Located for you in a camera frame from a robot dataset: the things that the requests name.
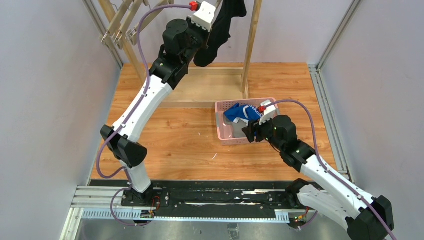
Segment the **grey underwear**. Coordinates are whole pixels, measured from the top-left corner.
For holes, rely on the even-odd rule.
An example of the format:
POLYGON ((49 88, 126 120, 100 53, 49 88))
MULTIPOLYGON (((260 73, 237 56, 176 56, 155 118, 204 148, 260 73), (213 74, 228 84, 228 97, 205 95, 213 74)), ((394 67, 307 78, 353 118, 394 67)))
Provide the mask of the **grey underwear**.
POLYGON ((238 139, 238 138, 246 138, 245 133, 243 132, 243 128, 247 127, 247 123, 245 123, 244 121, 239 121, 237 123, 232 122, 231 126, 232 126, 232 134, 231 136, 234 139, 238 139))

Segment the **blue underwear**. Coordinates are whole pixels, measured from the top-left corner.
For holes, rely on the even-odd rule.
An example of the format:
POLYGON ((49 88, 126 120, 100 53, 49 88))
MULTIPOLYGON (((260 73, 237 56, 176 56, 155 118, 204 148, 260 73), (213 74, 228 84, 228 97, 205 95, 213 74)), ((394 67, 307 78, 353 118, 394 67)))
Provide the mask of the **blue underwear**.
POLYGON ((250 121, 257 121, 263 116, 255 106, 240 103, 231 106, 224 111, 223 115, 232 123, 237 124, 238 122, 243 122, 246 125, 248 125, 250 121))

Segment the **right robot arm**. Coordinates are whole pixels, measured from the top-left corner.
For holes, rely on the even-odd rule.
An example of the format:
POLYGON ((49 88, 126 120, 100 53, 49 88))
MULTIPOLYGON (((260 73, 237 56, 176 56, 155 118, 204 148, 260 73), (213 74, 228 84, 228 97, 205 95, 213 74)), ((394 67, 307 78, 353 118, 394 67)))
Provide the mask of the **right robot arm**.
POLYGON ((287 193, 294 204, 314 209, 341 226, 352 240, 385 240, 394 230, 391 202, 383 195, 375 197, 354 185, 327 162, 317 149, 298 138, 296 125, 287 115, 265 122, 250 121, 242 129, 247 140, 268 142, 283 162, 312 179, 295 180, 287 193))

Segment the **black underwear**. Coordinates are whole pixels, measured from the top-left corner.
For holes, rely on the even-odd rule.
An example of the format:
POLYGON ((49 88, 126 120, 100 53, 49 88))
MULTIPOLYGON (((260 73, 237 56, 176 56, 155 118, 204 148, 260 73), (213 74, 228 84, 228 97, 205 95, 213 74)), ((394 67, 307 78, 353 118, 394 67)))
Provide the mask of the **black underwear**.
POLYGON ((243 18, 247 15, 247 8, 244 0, 223 0, 218 16, 212 26, 209 36, 208 48, 200 49, 194 57, 194 64, 197 67, 207 67, 218 56, 219 48, 222 47, 231 37, 230 29, 232 19, 243 18))

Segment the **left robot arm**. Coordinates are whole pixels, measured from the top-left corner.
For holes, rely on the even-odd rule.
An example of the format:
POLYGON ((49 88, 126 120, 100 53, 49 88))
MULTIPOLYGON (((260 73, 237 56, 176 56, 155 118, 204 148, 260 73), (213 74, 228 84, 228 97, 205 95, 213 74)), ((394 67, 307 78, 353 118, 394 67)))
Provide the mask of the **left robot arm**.
POLYGON ((194 17, 170 21, 162 34, 158 57, 147 70, 139 93, 112 126, 104 125, 100 130, 104 143, 99 152, 108 148, 119 160, 129 180, 127 192, 142 205, 152 201, 153 188, 144 163, 148 150, 139 138, 155 110, 188 74, 196 53, 206 48, 212 29, 211 22, 194 17))

